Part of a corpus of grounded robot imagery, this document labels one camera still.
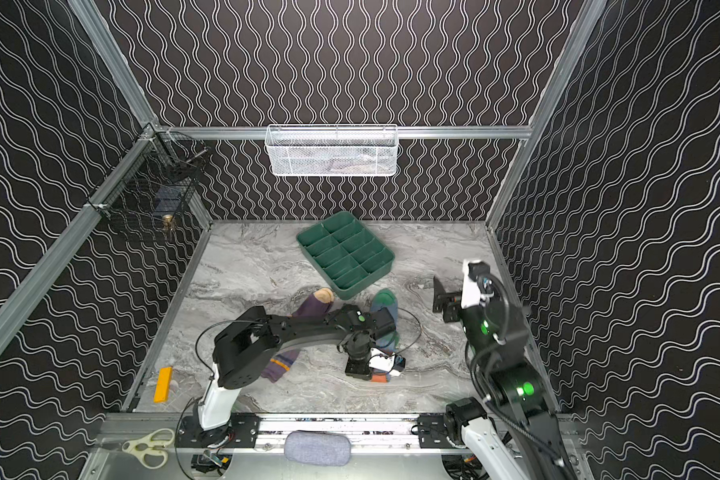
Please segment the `blue sock orange cuff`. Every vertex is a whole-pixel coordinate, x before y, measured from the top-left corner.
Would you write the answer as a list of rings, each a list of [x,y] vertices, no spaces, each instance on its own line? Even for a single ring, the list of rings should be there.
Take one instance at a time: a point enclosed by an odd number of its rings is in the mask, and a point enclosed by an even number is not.
[[[399,344],[397,333],[399,305],[396,295],[388,288],[379,290],[372,298],[370,312],[375,320],[382,320],[382,328],[375,336],[375,346],[371,350],[371,356],[380,353],[396,354]],[[391,378],[373,375],[371,381],[388,383]]]

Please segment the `purple sock tan toe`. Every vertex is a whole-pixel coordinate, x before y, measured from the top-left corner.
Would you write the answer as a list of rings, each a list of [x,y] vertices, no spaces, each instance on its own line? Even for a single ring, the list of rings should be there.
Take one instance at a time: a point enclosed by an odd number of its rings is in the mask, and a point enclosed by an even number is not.
[[[335,295],[330,288],[321,288],[310,294],[292,314],[292,317],[319,317],[323,318],[332,308]],[[296,331],[295,342],[299,345],[303,344],[308,338],[314,336],[315,333],[311,327],[299,328]],[[271,383],[278,382],[281,377],[289,372],[294,362],[300,354],[300,349],[291,346],[293,340],[287,340],[288,346],[279,350],[267,363],[264,370],[260,374],[262,379],[269,380]]]

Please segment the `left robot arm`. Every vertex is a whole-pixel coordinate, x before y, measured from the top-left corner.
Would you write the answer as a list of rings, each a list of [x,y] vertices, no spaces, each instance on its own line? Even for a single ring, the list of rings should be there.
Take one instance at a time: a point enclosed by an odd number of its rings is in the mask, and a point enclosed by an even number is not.
[[[214,339],[213,379],[194,413],[199,428],[206,432],[227,425],[240,391],[279,353],[333,344],[347,355],[346,375],[369,379],[372,350],[395,330],[387,309],[363,312],[345,304],[322,316],[288,317],[252,307]]]

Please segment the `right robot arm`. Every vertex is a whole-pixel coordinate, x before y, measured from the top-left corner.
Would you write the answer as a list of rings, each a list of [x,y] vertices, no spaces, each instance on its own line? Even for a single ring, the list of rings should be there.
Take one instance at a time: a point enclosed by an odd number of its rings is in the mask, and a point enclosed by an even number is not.
[[[433,281],[435,313],[458,322],[473,398],[446,407],[448,440],[474,454],[491,479],[573,479],[556,409],[526,356],[530,331],[521,307],[494,275],[475,281],[477,297]]]

